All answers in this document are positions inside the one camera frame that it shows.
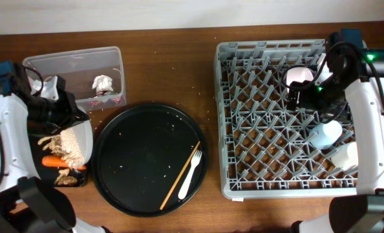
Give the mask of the white tissue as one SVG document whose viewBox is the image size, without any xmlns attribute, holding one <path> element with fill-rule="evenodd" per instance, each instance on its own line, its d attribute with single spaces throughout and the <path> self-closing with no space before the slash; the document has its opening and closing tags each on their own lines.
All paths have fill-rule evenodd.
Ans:
<svg viewBox="0 0 384 233">
<path fill-rule="evenodd" d="M 99 75 L 94 78 L 92 88 L 96 90 L 96 93 L 104 91 L 114 91 L 112 88 L 112 78 L 106 75 Z"/>
</svg>

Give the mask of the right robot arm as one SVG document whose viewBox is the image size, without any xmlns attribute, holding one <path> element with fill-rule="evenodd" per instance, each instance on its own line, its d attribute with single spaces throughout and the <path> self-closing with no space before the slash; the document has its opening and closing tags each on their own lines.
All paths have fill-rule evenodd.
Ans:
<svg viewBox="0 0 384 233">
<path fill-rule="evenodd" d="M 292 224 L 292 232 L 384 232 L 384 49 L 340 43 L 328 49 L 312 80 L 285 70 L 288 107 L 322 113 L 345 101 L 358 152 L 356 194 L 334 198 L 327 214 Z"/>
</svg>

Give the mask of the orange carrot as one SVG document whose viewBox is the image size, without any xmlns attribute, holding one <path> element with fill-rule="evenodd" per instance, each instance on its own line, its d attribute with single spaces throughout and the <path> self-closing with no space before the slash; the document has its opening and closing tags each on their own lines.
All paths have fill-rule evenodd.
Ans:
<svg viewBox="0 0 384 233">
<path fill-rule="evenodd" d="M 46 167 L 58 167 L 58 168 L 72 168 L 76 170 L 86 170 L 86 166 L 69 166 L 65 161 L 61 160 L 60 157 L 57 157 L 55 155 L 47 155 L 42 158 L 42 165 Z"/>
</svg>

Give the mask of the light blue plastic cup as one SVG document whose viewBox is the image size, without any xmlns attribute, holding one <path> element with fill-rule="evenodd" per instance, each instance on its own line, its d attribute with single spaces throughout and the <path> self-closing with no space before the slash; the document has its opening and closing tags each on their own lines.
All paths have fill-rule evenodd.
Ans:
<svg viewBox="0 0 384 233">
<path fill-rule="evenodd" d="M 342 131 L 341 124 L 335 120 L 326 124 L 320 123 L 310 130 L 310 143 L 319 150 L 328 149 L 341 136 Z"/>
</svg>

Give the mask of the white plastic fork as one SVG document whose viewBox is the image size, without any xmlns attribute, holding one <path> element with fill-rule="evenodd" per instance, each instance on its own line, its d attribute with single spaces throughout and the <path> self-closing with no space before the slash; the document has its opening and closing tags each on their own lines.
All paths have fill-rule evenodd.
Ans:
<svg viewBox="0 0 384 233">
<path fill-rule="evenodd" d="M 191 165 L 190 169 L 178 193 L 179 199 L 184 199 L 186 197 L 187 191 L 189 189 L 189 186 L 193 177 L 193 173 L 195 171 L 195 168 L 199 165 L 201 157 L 202 157 L 202 151 L 200 150 L 196 151 L 195 154 L 192 156 L 190 161 L 190 165 Z"/>
</svg>

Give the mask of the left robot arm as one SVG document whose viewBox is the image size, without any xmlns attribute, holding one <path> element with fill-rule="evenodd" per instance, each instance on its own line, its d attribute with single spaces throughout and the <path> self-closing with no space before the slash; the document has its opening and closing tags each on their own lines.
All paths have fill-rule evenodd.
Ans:
<svg viewBox="0 0 384 233">
<path fill-rule="evenodd" d="M 107 232 L 75 215 L 66 195 L 37 174 L 27 106 L 0 94 L 0 232 Z"/>
</svg>

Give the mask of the brown round cookie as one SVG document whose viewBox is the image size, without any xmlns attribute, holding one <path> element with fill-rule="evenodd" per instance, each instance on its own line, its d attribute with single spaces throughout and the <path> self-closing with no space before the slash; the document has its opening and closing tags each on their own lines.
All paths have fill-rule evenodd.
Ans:
<svg viewBox="0 0 384 233">
<path fill-rule="evenodd" d="M 76 186 L 77 184 L 78 180 L 72 176 L 64 176 L 57 183 L 58 186 Z"/>
</svg>

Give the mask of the grey plate with food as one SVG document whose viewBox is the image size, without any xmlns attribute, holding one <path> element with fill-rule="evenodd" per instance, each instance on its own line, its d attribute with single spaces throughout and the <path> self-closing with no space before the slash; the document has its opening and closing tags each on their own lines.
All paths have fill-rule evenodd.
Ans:
<svg viewBox="0 0 384 233">
<path fill-rule="evenodd" d="M 61 150 L 65 152 L 61 159 L 69 166 L 80 167 L 90 160 L 93 149 L 90 120 L 63 130 L 60 138 Z"/>
</svg>

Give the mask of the cream plastic cup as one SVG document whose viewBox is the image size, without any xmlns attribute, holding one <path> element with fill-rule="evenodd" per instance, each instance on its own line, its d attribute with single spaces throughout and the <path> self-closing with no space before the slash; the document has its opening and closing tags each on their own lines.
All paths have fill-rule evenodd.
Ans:
<svg viewBox="0 0 384 233">
<path fill-rule="evenodd" d="M 358 165 L 357 143 L 349 142 L 336 148 L 331 157 L 332 164 L 343 171 L 355 168 Z"/>
</svg>

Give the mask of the pink shallow bowl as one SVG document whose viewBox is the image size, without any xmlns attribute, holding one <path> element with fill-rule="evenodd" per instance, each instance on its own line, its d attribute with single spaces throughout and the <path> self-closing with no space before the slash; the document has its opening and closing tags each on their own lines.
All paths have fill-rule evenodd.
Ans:
<svg viewBox="0 0 384 233">
<path fill-rule="evenodd" d="M 292 82 L 303 83 L 304 81 L 310 82 L 313 79 L 313 72 L 308 67 L 292 67 L 285 74 L 284 83 L 290 86 Z"/>
</svg>

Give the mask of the wooden chopstick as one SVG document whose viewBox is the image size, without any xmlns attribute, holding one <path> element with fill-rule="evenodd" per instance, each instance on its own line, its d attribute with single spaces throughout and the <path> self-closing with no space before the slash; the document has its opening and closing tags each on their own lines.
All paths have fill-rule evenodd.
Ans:
<svg viewBox="0 0 384 233">
<path fill-rule="evenodd" d="M 171 197 L 174 189 L 176 188 L 180 178 L 183 176 L 187 166 L 194 158 L 201 158 L 202 154 L 198 151 L 198 148 L 200 146 L 200 141 L 197 142 L 197 145 L 194 147 L 193 151 L 191 152 L 190 156 L 188 157 L 187 161 L 185 162 L 184 166 L 182 167 L 180 173 L 178 174 L 177 178 L 175 179 L 172 187 L 169 189 L 165 199 L 163 200 L 162 204 L 160 205 L 160 210 L 163 210 L 166 203 L 168 202 L 169 198 Z"/>
</svg>

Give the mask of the red snack wrapper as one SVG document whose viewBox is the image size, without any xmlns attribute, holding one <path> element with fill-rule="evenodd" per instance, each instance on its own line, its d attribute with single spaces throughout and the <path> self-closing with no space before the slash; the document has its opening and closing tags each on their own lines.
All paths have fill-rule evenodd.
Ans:
<svg viewBox="0 0 384 233">
<path fill-rule="evenodd" d="M 91 107 L 95 107 L 98 105 L 101 105 L 103 107 L 109 105 L 109 106 L 118 106 L 122 104 L 124 101 L 124 96 L 112 92 L 112 91 L 100 91 L 99 93 L 96 93 L 92 100 L 89 101 L 89 105 Z"/>
</svg>

